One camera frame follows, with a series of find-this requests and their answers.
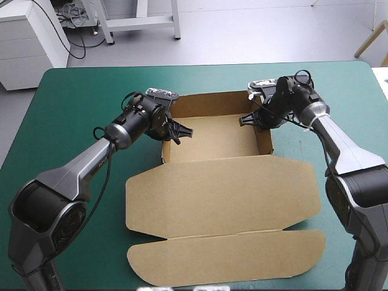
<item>white cabinet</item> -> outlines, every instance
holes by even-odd
[[[37,1],[70,44],[49,0]],[[64,68],[69,53],[49,19],[31,1],[14,0],[0,8],[0,82],[7,90],[34,88],[51,68]]]

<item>white table leg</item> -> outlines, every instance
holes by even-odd
[[[181,39],[181,27],[179,25],[179,13],[177,0],[171,0],[172,19],[174,22],[175,39]]]
[[[375,11],[373,13],[373,26],[372,26],[372,31],[373,32],[376,29],[376,16],[377,16],[377,0],[375,0]]]
[[[105,6],[101,1],[102,0],[93,0],[96,7],[99,23],[101,25],[102,31],[104,32],[105,40],[107,41],[107,43],[114,44],[115,42],[110,34],[107,21],[106,21],[107,15],[106,15]]]

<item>cabinet drawer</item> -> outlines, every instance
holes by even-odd
[[[45,51],[37,38],[0,41],[0,59],[42,55],[45,55]]]
[[[47,56],[0,60],[0,82],[7,90],[36,88],[51,69]]]
[[[36,33],[26,19],[0,22],[0,41],[35,37]]]

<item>wooden chair leg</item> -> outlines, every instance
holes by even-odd
[[[384,20],[382,23],[379,24],[377,29],[371,34],[370,37],[362,44],[362,46],[357,50],[357,52],[354,54],[355,58],[358,58],[361,56],[363,52],[373,43],[373,41],[384,31],[388,31],[388,21]]]
[[[384,59],[383,63],[381,64],[382,67],[388,67],[388,54],[386,55],[386,58]]]

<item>cardboard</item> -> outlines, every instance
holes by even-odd
[[[133,246],[130,265],[156,286],[191,286],[296,276],[324,249],[319,231],[253,232]]]
[[[193,129],[193,138],[181,144],[163,143],[164,162],[200,161],[237,156],[270,155],[269,130],[240,127],[239,117],[254,110],[246,91],[187,95],[172,106],[174,119]]]
[[[193,128],[164,142],[165,164],[126,183],[130,230],[165,238],[131,246],[132,269],[157,286],[285,278],[324,250],[317,230],[283,231],[320,212],[313,167],[271,156],[269,130],[240,127],[246,92],[180,97],[172,116]]]
[[[127,227],[161,238],[282,230],[321,210],[313,167],[271,155],[167,163],[126,187]]]

